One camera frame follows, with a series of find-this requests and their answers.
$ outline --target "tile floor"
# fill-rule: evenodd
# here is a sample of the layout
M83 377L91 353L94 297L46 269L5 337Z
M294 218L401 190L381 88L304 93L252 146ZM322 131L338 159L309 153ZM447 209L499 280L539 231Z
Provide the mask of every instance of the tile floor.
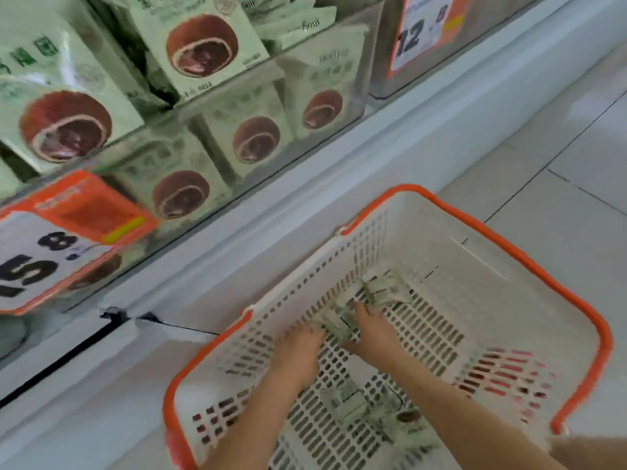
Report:
M615 354L568 423L627 437L627 44L440 193L610 323Z

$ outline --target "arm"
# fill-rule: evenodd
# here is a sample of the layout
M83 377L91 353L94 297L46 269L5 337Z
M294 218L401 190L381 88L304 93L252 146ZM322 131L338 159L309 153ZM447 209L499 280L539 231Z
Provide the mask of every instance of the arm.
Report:
M343 346L396 381L464 470L564 470L522 431L468 399L410 356L383 315L362 303L354 308L361 340Z
M246 409L201 470L266 470L287 414L300 392L318 377L325 332L301 325L275 346L270 368Z

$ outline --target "shopping basket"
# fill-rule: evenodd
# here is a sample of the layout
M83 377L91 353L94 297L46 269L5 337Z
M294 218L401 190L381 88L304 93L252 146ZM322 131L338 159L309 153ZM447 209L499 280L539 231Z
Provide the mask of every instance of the shopping basket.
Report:
M401 271L412 304L385 310L405 348L528 434L559 434L613 347L603 318L486 225L416 185L389 190L320 247L172 381L164 397L170 455L198 468L243 410L273 340L330 300L366 301L365 280ZM364 420L347 432L320 402L348 375L366 396L388 380L330 337L320 375L299 397L272 469L456 467L445 447L399 450Z

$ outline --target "transparent display bin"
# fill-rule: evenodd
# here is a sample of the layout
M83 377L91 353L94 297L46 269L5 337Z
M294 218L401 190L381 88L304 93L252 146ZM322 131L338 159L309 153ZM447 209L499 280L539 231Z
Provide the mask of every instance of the transparent display bin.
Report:
M207 459L245 407L281 333L338 297L366 301L360 278L391 269L413 298L384 311L407 351L540 444L562 431L611 354L611 331L591 306L483 223L419 186L400 185L340 227L172 381L163 410L177 466L192 470ZM364 420L341 431L320 390L350 376L372 397L389 378L333 337L319 363L270 468L456 468L444 447L399 450Z
M89 275L74 275L41 306L65 311L85 300L362 117L382 5L342 0L333 26L218 86L207 85L207 92L6 199L3 205L11 207L83 171L158 222ZM97 213L106 220L106 211Z
M389 97L535 1L433 0L425 6L418 4L404 23L406 0L387 0L370 93L376 98Z

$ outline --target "price tag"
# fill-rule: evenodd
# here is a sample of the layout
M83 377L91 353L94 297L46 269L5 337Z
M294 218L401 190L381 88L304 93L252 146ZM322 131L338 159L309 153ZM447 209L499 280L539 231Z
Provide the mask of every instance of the price tag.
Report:
M406 0L392 58L392 72L440 41L452 4L453 0Z
M10 205L0 212L0 313L26 313L157 225L83 171Z

